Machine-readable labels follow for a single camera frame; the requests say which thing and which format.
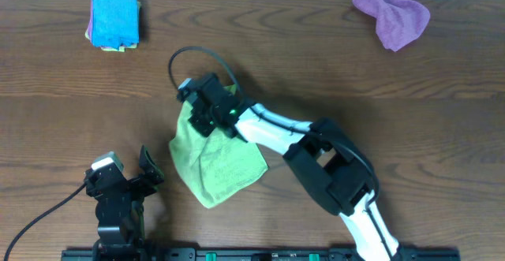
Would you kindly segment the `green microfiber cloth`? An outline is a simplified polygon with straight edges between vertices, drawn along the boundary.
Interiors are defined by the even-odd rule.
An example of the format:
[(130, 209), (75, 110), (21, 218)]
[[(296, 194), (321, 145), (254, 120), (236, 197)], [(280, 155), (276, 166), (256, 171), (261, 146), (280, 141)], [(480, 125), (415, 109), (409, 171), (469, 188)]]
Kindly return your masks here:
[(192, 110), (182, 104), (169, 150), (180, 178), (210, 209), (258, 181), (268, 165), (256, 144), (231, 139), (220, 129), (200, 135), (189, 123)]

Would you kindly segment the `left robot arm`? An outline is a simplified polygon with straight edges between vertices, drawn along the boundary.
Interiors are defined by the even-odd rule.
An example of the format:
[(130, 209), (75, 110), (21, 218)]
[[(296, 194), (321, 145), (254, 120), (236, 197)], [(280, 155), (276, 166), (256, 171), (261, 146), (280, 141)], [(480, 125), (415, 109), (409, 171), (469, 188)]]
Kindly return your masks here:
[(92, 249), (94, 260), (149, 260), (151, 246), (145, 240), (144, 199), (158, 192), (164, 174), (148, 149), (140, 149), (142, 173), (127, 179), (124, 165), (110, 151), (99, 156), (85, 171), (86, 194), (97, 201), (99, 240)]

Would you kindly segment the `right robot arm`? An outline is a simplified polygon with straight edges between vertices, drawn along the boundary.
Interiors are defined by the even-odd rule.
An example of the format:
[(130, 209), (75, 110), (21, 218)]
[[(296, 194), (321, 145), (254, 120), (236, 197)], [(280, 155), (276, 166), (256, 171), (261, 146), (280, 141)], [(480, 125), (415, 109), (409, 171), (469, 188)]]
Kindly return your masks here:
[(280, 154), (310, 197), (343, 220), (363, 260), (398, 256), (399, 242), (376, 205), (380, 184), (372, 164), (332, 120), (296, 121), (275, 114), (233, 95), (214, 73), (184, 80), (178, 99), (192, 106), (189, 121), (201, 135), (221, 129)]

